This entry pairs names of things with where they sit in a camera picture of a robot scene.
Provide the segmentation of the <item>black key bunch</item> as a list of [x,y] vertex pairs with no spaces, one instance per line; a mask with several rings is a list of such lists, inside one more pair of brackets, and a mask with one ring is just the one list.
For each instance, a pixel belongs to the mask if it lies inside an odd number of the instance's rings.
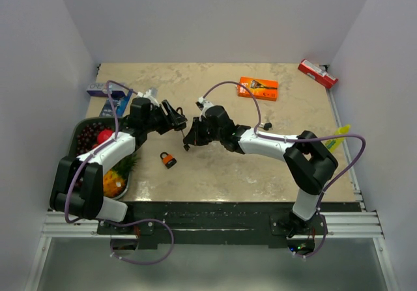
[[182,134],[182,144],[183,144],[183,148],[185,149],[185,151],[189,151],[190,149],[190,145],[188,143],[188,136],[185,134],[184,130],[180,131]]

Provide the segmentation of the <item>black Kaijing padlock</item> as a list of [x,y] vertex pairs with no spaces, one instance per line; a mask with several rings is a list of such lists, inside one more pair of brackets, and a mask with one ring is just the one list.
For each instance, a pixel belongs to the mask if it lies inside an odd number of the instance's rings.
[[182,107],[177,107],[176,110],[176,121],[178,125],[181,125],[186,122],[186,117],[183,114]]

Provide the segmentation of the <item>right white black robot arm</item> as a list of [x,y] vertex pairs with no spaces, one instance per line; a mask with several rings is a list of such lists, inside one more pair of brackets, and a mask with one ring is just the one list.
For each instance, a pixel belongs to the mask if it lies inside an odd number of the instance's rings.
[[287,237],[305,234],[313,227],[313,216],[326,183],[333,177],[338,161],[310,131],[285,139],[280,135],[257,133],[254,128],[235,124],[226,110],[215,105],[194,117],[183,139],[189,146],[205,146],[218,141],[230,152],[256,154],[286,163],[298,186],[296,201],[289,215],[277,222]]

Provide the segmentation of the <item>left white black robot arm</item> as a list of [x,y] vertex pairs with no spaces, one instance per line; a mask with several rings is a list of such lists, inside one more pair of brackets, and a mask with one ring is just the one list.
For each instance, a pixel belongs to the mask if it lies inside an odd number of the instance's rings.
[[121,234],[134,229],[135,218],[128,205],[104,196],[103,178],[123,158],[133,154],[147,140],[147,135],[181,131],[187,118],[164,100],[158,104],[137,97],[130,104],[130,114],[123,123],[115,122],[115,132],[96,148],[78,157],[59,161],[50,197],[51,209],[63,212],[67,223],[80,219],[111,221]]

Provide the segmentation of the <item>orange black padlock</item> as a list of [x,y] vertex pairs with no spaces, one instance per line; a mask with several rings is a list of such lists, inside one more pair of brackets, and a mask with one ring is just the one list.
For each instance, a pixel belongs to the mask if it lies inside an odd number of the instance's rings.
[[167,169],[172,168],[172,166],[174,166],[177,163],[177,160],[167,152],[162,152],[160,154],[160,159]]

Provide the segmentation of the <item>grey fruit tray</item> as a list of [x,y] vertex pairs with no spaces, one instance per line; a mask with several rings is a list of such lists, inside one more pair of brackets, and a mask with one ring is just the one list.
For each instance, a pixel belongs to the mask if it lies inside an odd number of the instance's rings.
[[[78,135],[80,132],[81,132],[81,130],[87,125],[87,124],[90,124],[90,123],[93,123],[93,122],[101,122],[101,123],[103,123],[104,124],[104,126],[106,127],[106,129],[111,129],[111,130],[114,130],[115,129],[115,121],[114,121],[114,118],[112,118],[112,117],[94,117],[94,118],[87,118],[87,119],[85,119],[85,120],[82,120],[76,127],[75,127],[75,129],[74,129],[74,131],[73,131],[73,134],[72,134],[72,139],[71,139],[71,143],[70,143],[70,146],[69,146],[69,151],[68,151],[68,155],[69,156],[72,156],[72,157],[76,157],[77,155],[76,155],[76,135]],[[114,200],[120,200],[123,196],[124,196],[124,194],[128,191],[128,188],[129,188],[129,184],[130,184],[130,174],[129,174],[129,177],[128,177],[128,183],[127,183],[127,188],[125,189],[125,191],[123,191],[123,193],[120,195],[120,196],[118,196],[118,197],[116,197],[116,198],[114,198]]]

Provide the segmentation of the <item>red apple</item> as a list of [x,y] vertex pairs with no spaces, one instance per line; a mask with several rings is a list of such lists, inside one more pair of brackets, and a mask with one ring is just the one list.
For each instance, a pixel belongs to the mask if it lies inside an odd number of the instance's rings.
[[98,145],[101,145],[102,143],[104,143],[105,141],[107,141],[112,135],[113,135],[113,130],[111,130],[111,129],[102,130],[97,135],[96,143]]

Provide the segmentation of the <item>white blue toothpaste box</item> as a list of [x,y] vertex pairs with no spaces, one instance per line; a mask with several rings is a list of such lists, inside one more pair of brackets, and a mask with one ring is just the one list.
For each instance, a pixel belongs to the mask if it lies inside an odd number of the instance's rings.
[[[109,84],[109,91],[110,91],[111,97],[114,99],[123,98],[127,95],[126,89],[114,83]],[[107,97],[108,96],[106,83],[92,83],[87,87],[86,92],[89,96],[95,96],[95,97]]]

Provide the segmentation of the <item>orange toy pineapple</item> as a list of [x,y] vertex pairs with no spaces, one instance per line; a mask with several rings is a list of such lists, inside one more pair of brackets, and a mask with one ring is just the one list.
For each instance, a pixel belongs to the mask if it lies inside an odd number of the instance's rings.
[[129,174],[137,165],[139,157],[134,152],[120,160],[103,177],[103,192],[105,197],[116,198],[127,188]]

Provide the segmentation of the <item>orange razor box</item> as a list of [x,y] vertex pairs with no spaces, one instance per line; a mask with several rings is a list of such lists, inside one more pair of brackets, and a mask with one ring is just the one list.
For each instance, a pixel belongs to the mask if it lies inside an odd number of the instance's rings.
[[239,83],[245,86],[258,100],[275,102],[278,99],[279,83],[277,81],[241,77]]

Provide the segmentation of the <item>dark red grape bunch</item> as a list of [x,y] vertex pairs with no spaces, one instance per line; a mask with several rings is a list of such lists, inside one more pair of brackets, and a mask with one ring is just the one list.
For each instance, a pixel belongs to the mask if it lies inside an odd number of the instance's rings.
[[81,155],[92,150],[97,144],[98,134],[106,127],[101,122],[87,124],[81,132],[76,135],[76,155]]

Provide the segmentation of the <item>red box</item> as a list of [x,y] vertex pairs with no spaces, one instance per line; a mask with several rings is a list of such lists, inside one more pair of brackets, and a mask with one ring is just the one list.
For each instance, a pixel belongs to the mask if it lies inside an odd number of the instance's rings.
[[307,59],[303,59],[299,65],[298,69],[303,73],[312,78],[318,84],[324,86],[327,89],[331,89],[339,79],[329,74],[325,69],[320,66],[313,64]]

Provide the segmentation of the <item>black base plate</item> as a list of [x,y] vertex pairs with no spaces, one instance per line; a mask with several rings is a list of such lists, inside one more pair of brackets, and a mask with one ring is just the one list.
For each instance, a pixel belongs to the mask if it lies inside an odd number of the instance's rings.
[[286,247],[289,240],[326,234],[324,217],[295,221],[290,202],[129,202],[122,227],[99,224],[100,235],[134,238],[139,246],[266,245]]

